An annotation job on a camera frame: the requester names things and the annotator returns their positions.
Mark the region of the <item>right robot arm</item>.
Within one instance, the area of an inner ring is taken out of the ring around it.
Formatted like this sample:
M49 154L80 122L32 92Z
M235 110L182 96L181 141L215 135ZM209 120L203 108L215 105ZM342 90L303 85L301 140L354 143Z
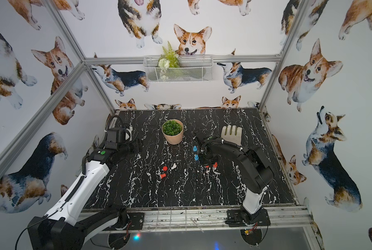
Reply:
M273 165L265 159L260 147L244 148L217 136L194 137L198 161L205 167L213 167L222 157L234 162L240 170L246 186L241 210L225 221L229 227L257 226L257 217L267 211L262 208L265 191L274 179Z

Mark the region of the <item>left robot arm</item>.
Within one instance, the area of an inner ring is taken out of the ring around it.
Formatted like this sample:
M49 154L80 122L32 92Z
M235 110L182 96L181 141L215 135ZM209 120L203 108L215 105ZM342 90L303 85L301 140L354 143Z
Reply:
M118 115L106 124L102 143L82 159L82 172L65 195L43 216L34 217L26 231L34 250L80 250L104 229L118 225L128 229L131 220L124 205L110 205L79 220L80 213L98 184L129 155L142 151L141 139Z

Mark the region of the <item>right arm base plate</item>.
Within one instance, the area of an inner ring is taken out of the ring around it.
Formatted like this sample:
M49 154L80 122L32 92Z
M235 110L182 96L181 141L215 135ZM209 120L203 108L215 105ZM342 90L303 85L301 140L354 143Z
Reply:
M229 227L270 226L268 211L263 207L255 214L249 214L245 209L227 210L225 224Z

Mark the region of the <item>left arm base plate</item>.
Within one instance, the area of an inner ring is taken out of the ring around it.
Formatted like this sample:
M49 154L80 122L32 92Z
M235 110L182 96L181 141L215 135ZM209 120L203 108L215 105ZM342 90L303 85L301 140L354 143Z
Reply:
M128 221L126 224L117 222L115 225L110 226L103 230L103 232L108 231L126 231L126 230L142 230L144 223L145 213L143 212L132 212L128 214Z

